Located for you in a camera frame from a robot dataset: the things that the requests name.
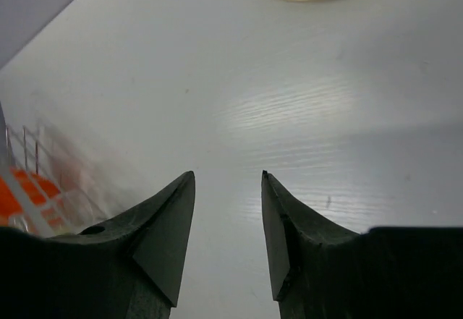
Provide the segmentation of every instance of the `white wire rack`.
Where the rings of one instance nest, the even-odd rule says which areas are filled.
[[[53,156],[39,141],[38,132],[34,133],[23,127],[20,134],[9,126],[6,132],[7,154],[0,164],[0,177],[22,208],[22,212],[8,217],[10,226],[42,237],[52,237],[80,232],[108,218],[81,189],[75,178],[63,171],[53,175]],[[21,180],[15,176],[18,170],[22,170],[22,174],[27,176],[26,180],[46,199],[45,203],[33,203]],[[40,185],[41,179],[52,183],[59,193],[50,197]],[[70,190],[66,191],[61,186],[63,179],[72,183]]]

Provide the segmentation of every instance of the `table surface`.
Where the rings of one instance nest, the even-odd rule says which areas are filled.
[[[75,0],[0,71],[127,205],[183,171],[173,319],[277,319],[260,174],[355,231],[460,225],[463,0]]]

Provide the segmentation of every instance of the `orange object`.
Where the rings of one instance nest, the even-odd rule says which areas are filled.
[[[44,179],[35,173],[29,173],[34,178],[35,182],[41,187],[48,197],[44,197],[36,187],[36,184],[29,179],[26,172],[22,169],[11,169],[12,174],[20,183],[23,190],[29,196],[30,200],[37,206],[41,207],[49,199],[56,197],[60,191],[49,180]],[[9,190],[7,184],[0,178],[0,225],[8,224],[8,218],[12,214],[24,213],[21,205],[16,201],[16,198]],[[56,213],[54,208],[43,209],[42,216],[47,220],[51,227],[61,226],[63,219]]]

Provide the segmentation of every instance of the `wire basket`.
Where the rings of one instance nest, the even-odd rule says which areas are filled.
[[[8,226],[52,237],[78,233],[108,218],[71,175],[51,170],[53,156],[39,134],[7,126],[6,154],[0,163],[0,215]],[[72,183],[63,189],[62,182]]]

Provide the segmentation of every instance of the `dish rack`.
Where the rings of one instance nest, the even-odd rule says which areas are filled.
[[[62,171],[53,175],[54,158],[39,141],[38,133],[27,127],[22,128],[22,134],[6,128],[6,151],[0,159],[3,225],[46,238],[79,233],[109,218],[78,180]],[[61,185],[64,179],[72,183],[66,189]]]

